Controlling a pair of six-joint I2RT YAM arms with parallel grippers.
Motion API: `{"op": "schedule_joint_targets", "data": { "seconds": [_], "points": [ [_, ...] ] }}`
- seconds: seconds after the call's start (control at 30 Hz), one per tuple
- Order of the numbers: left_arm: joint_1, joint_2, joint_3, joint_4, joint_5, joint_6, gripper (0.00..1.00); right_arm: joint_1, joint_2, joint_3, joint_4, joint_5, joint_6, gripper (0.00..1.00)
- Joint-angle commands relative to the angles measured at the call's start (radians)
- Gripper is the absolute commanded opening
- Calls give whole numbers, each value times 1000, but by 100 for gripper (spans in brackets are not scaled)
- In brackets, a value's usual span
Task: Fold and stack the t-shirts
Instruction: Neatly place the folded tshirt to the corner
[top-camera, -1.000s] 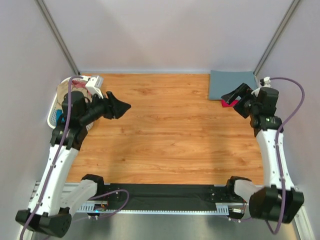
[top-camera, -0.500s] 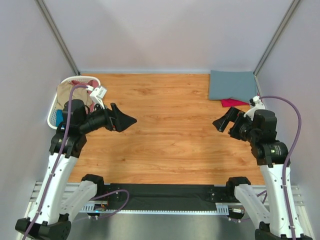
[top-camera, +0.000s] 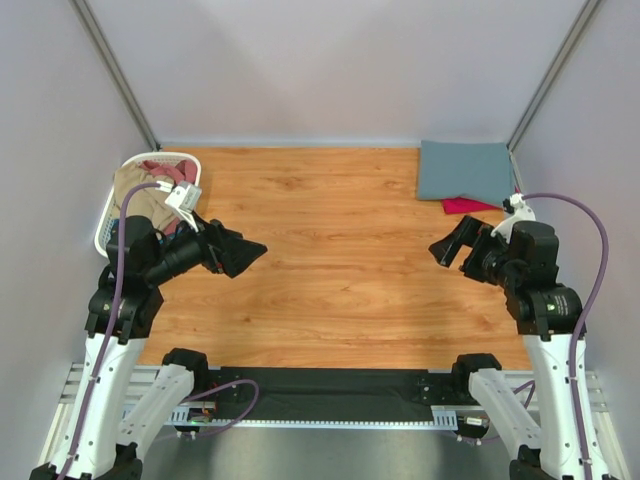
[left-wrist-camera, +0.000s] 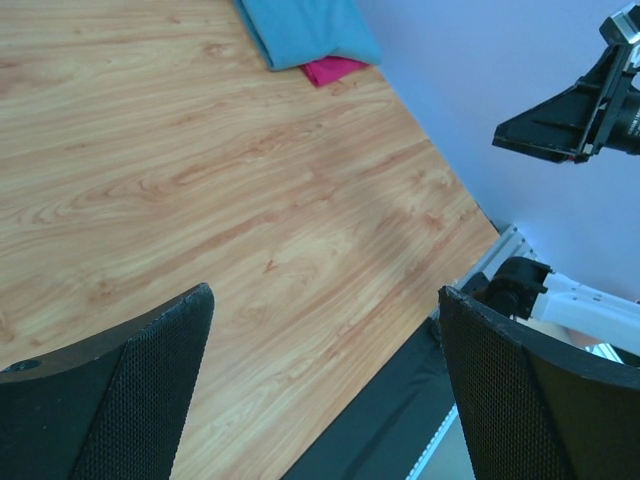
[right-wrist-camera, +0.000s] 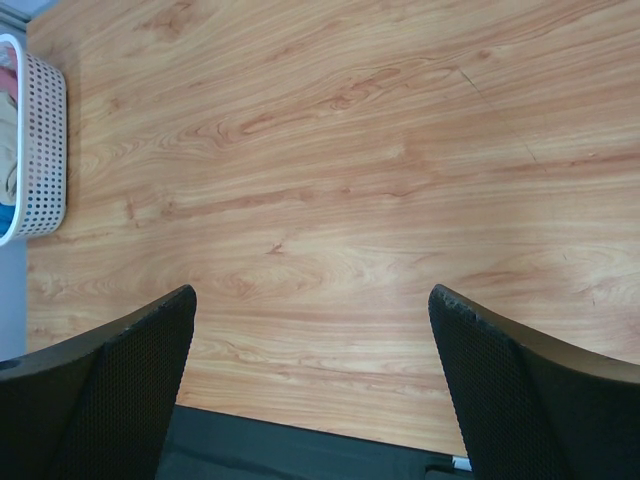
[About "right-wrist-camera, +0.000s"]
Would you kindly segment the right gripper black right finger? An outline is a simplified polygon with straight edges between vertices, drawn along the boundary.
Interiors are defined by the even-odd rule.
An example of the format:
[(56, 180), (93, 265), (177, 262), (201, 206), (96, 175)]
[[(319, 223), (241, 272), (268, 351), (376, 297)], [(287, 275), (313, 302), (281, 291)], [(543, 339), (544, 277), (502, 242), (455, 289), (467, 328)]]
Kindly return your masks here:
[(636, 479), (639, 367), (437, 285), (428, 312), (477, 479)]

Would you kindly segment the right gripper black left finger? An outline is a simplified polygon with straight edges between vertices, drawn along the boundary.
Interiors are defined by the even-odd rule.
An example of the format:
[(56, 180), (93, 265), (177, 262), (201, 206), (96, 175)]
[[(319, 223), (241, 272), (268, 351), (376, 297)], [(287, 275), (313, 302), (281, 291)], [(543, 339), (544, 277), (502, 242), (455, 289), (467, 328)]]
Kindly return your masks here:
[(1, 364), (4, 479), (152, 479), (194, 333), (184, 285)]

